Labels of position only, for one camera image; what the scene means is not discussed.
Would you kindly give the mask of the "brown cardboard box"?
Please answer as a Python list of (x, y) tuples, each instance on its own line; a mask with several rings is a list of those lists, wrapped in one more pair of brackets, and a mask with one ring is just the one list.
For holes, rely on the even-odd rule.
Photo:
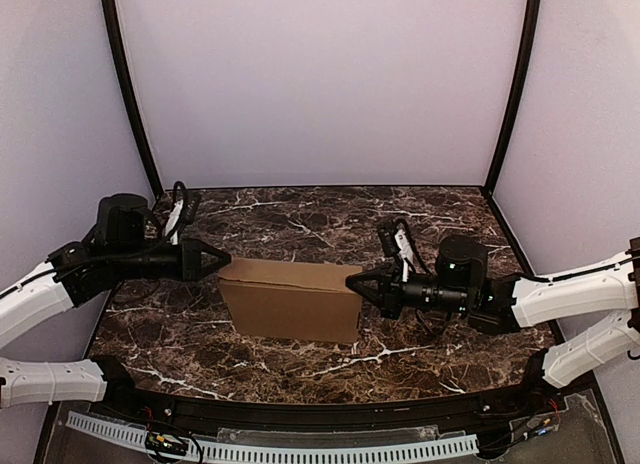
[(346, 287), (360, 266), (235, 258), (218, 287), (235, 330), (248, 336), (352, 344), (362, 297)]

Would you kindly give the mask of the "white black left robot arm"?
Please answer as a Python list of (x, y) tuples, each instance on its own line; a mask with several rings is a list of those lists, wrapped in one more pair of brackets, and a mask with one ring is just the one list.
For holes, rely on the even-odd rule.
[[(132, 280), (199, 281), (230, 264), (228, 253), (181, 237), (199, 198), (186, 189), (166, 224), (145, 197), (103, 198), (95, 225), (80, 241), (52, 252), (32, 272), (1, 293), (1, 344), (7, 346), (46, 320), (78, 308)], [(101, 402), (135, 383), (112, 356), (75, 362), (1, 361), (1, 405), (63, 401)]]

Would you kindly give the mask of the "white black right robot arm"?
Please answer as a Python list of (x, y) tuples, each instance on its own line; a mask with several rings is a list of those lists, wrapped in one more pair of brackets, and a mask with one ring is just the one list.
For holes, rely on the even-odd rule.
[(545, 276), (487, 276), (488, 250), (467, 236), (439, 245), (432, 273), (416, 273), (401, 256), (347, 277), (346, 286), (396, 319), (405, 308), (464, 317), (488, 335), (516, 333), (559, 318), (604, 311), (574, 338), (529, 358), (526, 386), (561, 389), (639, 345), (639, 241), (600, 263)]

